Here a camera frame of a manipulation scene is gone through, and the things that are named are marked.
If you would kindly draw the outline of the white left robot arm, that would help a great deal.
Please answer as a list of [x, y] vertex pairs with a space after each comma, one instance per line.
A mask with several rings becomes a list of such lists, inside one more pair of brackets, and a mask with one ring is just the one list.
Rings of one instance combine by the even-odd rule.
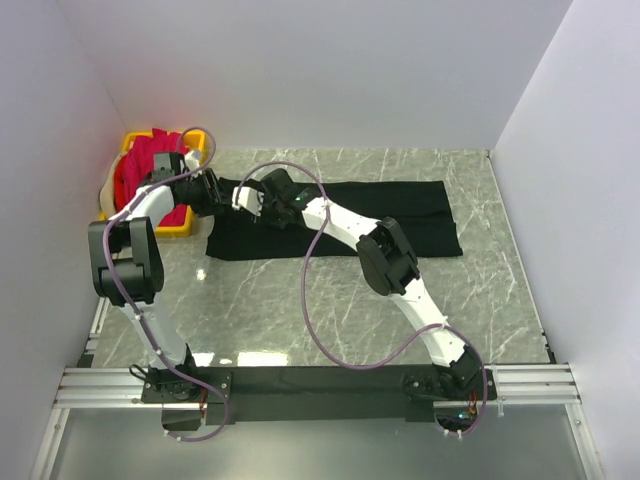
[[145, 346], [149, 366], [130, 373], [158, 395], [186, 402], [206, 389], [187, 342], [162, 299], [165, 272], [155, 230], [176, 206], [201, 216], [216, 213], [224, 197], [199, 150], [160, 152], [121, 211], [88, 227], [93, 286], [121, 310]]

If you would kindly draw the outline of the black t shirt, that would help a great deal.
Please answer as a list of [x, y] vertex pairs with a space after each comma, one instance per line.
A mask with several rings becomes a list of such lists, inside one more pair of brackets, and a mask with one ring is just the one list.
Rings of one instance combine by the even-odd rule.
[[[339, 182], [324, 187], [332, 201], [357, 214], [398, 221], [421, 258], [463, 254], [442, 181]], [[246, 211], [226, 210], [214, 219], [205, 254], [224, 261], [300, 258], [314, 235], [303, 226], [278, 229]]]

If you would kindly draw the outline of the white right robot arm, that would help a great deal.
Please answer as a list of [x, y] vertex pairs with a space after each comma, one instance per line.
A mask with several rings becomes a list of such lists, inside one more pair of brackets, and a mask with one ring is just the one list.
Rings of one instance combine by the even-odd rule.
[[[282, 168], [263, 177], [258, 190], [237, 188], [234, 204], [261, 220], [284, 226], [299, 224], [315, 232], [303, 260], [301, 309], [312, 341], [331, 362], [356, 371], [379, 369], [422, 338], [433, 366], [440, 373], [439, 387], [444, 395], [452, 399], [468, 398], [475, 391], [482, 394], [484, 401], [489, 399], [489, 378], [481, 355], [436, 306], [421, 276], [417, 255], [395, 219], [375, 219], [349, 210], [331, 200], [320, 182], [303, 189]], [[307, 307], [307, 274], [312, 254], [324, 235], [357, 254], [370, 289], [391, 300], [415, 329], [409, 339], [381, 361], [349, 364], [333, 355], [316, 334]]]

